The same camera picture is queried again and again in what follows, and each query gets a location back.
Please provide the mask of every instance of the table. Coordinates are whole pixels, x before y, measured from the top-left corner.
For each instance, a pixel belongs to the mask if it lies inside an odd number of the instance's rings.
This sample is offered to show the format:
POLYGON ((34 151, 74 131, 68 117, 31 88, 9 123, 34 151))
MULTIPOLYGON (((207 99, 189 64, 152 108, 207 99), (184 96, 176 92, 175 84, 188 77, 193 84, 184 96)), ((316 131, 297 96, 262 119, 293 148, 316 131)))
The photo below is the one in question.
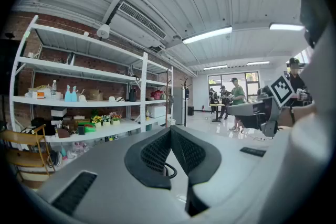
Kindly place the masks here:
POLYGON ((210 104, 210 106, 215 106, 216 107, 216 119, 212 120, 213 122, 222 122, 219 118, 218 118, 218 107, 219 106, 225 106, 225 104, 210 104))

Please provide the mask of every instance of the white wall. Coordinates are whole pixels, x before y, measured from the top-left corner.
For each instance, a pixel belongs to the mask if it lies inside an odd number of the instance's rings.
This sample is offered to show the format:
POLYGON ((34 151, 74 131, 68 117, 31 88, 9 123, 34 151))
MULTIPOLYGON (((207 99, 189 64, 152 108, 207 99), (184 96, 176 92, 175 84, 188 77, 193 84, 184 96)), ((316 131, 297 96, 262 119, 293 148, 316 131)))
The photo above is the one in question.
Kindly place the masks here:
POLYGON ((260 87, 269 85, 279 76, 282 76, 284 74, 284 71, 286 70, 287 66, 285 63, 277 68, 260 69, 259 71, 260 87))
POLYGON ((193 78, 193 106, 195 110, 202 110, 203 105, 205 110, 211 110, 208 106, 208 100, 208 75, 199 75, 197 78, 193 78))
POLYGON ((263 68, 260 70, 244 70, 244 71, 230 71, 221 73, 209 73, 198 75, 197 78, 193 78, 193 106, 195 110, 202 110, 204 105, 205 110, 211 110, 208 106, 208 76, 215 74, 230 74, 230 73, 241 73, 241 72, 259 72, 260 87, 269 85, 273 80, 281 76, 284 71, 287 70, 287 66, 284 63, 278 68, 263 68))

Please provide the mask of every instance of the kettle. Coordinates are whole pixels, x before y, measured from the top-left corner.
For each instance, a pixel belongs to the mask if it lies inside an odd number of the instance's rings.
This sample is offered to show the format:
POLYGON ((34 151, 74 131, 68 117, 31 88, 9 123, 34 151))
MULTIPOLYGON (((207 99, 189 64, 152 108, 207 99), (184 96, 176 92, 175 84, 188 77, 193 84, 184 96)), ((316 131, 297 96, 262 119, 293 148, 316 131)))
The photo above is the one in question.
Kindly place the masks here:
POLYGON ((137 91, 135 89, 130 90, 130 94, 128 95, 128 99, 130 102, 135 102, 137 100, 137 91))

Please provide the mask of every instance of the red brick wall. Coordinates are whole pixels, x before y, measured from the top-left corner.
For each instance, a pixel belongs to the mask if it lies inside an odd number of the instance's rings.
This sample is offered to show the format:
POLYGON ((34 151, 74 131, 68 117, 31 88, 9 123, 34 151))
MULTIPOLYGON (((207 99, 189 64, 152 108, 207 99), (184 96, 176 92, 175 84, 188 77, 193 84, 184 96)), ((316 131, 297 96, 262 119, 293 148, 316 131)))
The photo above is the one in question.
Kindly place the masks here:
MULTIPOLYGON (((21 40, 23 37, 24 32, 26 31, 26 28, 28 27, 30 21, 34 17, 34 13, 25 13, 25 12, 16 12, 12 13, 10 17, 8 18, 7 24, 5 25, 3 32, 1 33, 1 39, 6 39, 4 33, 13 33, 15 36, 15 40, 21 40)), ((38 24, 56 27, 60 29, 64 29, 67 31, 72 31, 74 33, 83 34, 85 31, 89 33, 89 36, 95 39, 98 39, 98 36, 96 35, 96 29, 73 22, 67 19, 45 15, 45 14, 38 14, 39 18, 37 20, 38 24)), ((117 46, 119 48, 125 49, 127 51, 130 51, 134 54, 142 55, 143 50, 140 48, 137 48, 127 41, 124 41, 118 37, 110 36, 109 39, 105 39, 104 42, 112 44, 114 46, 117 46)), ((24 50, 24 56, 26 56, 29 52, 37 53, 40 47, 40 40, 38 39, 36 33, 34 31, 31 32, 29 38, 27 39, 26 47, 24 50)), ((40 59, 42 60, 59 60, 59 59, 66 59, 67 53, 62 51, 56 51, 56 50, 50 50, 50 49, 43 49, 40 55, 40 59)), ((160 65, 163 65, 165 67, 170 67, 166 62, 162 61, 161 59, 149 54, 148 59, 152 60, 154 62, 159 63, 160 65)), ((80 56, 76 55, 76 66, 83 66, 88 67, 92 69, 98 69, 103 71, 109 71, 109 72, 116 72, 120 74, 127 74, 127 67, 122 65, 116 65, 110 62, 106 62, 103 60, 98 60, 90 57, 80 56)), ((138 70, 135 70, 134 73, 137 76, 141 76, 141 72, 138 70)), ((31 84, 31 77, 32 77, 32 69, 30 68, 24 68, 18 75, 18 95, 24 95, 25 92, 27 92, 27 88, 30 88, 31 84)), ((174 84, 175 86, 180 85, 180 79, 183 79, 184 77, 187 77, 184 73, 180 72, 177 69, 174 69, 174 84)), ((74 85, 77 86, 77 89, 81 92, 82 89, 85 89, 84 95, 88 94, 88 89, 95 89, 98 87, 103 92, 103 98, 106 100, 109 96, 115 96, 115 97, 124 97, 126 98, 126 85, 120 84, 120 83, 112 83, 112 82, 101 82, 101 81, 95 81, 95 80, 86 80, 86 79, 77 79, 77 78, 70 78, 70 77, 63 77, 63 76, 55 76, 55 75, 49 75, 49 74, 41 74, 37 73, 35 75, 35 82, 34 86, 40 86, 40 85, 51 85, 52 81, 56 79, 57 80, 57 91, 60 91, 62 93, 65 93, 67 85, 70 85, 73 87, 74 85)), ((156 75, 147 74, 147 79, 156 80, 156 75)), ((159 81, 166 82, 166 74, 159 75, 159 81)), ((188 79, 189 84, 192 83, 192 78, 188 79)), ((140 89, 136 87, 137 92, 137 98, 140 99, 140 89)), ((146 96, 150 97, 150 93, 156 90, 155 88, 149 88, 146 89, 146 96)), ((6 120, 8 123, 10 123, 10 117, 9 117, 9 101, 8 97, 5 99, 5 109, 6 109, 6 120)), ((27 125, 30 121, 30 110, 29 105, 27 104, 19 104, 15 103, 14 105, 15 109, 15 116, 16 119, 20 121, 23 125, 27 125)), ((85 115, 90 116, 92 109, 68 109, 68 115, 85 115)), ((126 116, 126 110, 125 108, 102 108, 98 109, 99 113, 106 114, 111 111, 119 112, 123 115, 123 117, 126 116)), ((140 108, 138 106, 132 106, 131 107, 131 113, 132 115, 139 114, 140 108)), ((35 116, 42 116, 44 118, 50 118, 50 107, 48 106, 34 106, 34 114, 35 116)))

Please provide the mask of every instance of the security camera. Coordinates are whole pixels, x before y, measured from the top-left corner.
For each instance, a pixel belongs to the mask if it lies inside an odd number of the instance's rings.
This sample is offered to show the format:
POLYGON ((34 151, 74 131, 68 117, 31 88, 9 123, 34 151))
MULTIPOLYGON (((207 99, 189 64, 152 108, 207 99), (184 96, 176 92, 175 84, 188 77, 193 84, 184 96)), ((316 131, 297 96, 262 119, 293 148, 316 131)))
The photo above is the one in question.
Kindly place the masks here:
POLYGON ((108 25, 102 25, 97 30, 97 36, 104 39, 108 38, 110 36, 110 27, 108 25))

